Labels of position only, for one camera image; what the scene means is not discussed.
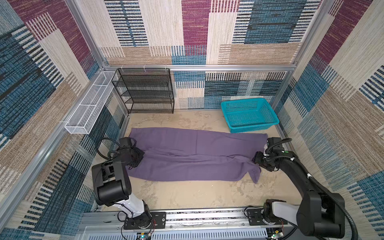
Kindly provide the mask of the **purple trousers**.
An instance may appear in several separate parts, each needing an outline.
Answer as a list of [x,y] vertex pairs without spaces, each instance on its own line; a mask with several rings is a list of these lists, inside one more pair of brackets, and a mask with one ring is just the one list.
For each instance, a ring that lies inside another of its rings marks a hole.
[[223,133],[174,128],[133,128],[130,137],[144,151],[130,177],[155,182],[229,181],[249,174],[257,183],[261,168],[253,163],[264,151],[266,134]]

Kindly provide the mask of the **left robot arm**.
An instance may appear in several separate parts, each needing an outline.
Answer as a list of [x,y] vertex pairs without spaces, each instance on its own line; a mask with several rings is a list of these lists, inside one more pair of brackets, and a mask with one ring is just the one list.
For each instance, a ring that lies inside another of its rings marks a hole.
[[148,228],[152,215],[148,205],[132,192],[128,170],[138,166],[144,152],[129,146],[109,152],[107,160],[92,167],[95,200],[98,205],[116,207],[133,227]]

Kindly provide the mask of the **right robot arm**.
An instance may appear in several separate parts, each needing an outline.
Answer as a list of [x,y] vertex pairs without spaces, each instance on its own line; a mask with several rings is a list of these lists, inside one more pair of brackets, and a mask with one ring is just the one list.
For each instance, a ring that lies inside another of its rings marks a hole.
[[265,170],[283,171],[299,191],[302,201],[291,206],[284,201],[268,199],[264,203],[263,218],[268,224],[286,220],[305,236],[336,238],[345,236],[345,215],[340,209],[344,199],[329,192],[308,172],[291,151],[257,152],[253,162]]

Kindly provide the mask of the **teal plastic basket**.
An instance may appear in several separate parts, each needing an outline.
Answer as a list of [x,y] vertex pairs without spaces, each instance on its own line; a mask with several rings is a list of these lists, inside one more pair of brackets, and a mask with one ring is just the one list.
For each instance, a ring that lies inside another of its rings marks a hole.
[[280,123],[278,116],[263,98],[231,100],[221,103],[231,133],[267,130]]

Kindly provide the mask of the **black mesh shelf rack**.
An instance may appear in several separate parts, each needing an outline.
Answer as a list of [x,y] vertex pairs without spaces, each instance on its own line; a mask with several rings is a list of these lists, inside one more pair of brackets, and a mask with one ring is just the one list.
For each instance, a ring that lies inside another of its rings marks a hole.
[[172,114],[175,97],[168,68],[119,68],[112,83],[129,114]]

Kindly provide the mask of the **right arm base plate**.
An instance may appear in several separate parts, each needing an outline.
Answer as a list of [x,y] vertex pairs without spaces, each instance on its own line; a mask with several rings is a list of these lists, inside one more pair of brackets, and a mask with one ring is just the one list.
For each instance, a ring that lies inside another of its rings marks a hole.
[[288,221],[281,218],[272,217],[269,212],[265,212],[259,208],[248,208],[245,215],[249,220],[250,226],[267,226],[267,225],[286,225]]

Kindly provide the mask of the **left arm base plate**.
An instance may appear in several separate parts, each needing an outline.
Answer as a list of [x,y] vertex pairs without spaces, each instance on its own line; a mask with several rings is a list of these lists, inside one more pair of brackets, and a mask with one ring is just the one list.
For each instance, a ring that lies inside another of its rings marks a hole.
[[128,218],[124,222],[124,230],[158,230],[164,229],[166,226],[166,212],[151,212],[149,217],[147,214],[142,214],[136,218]]

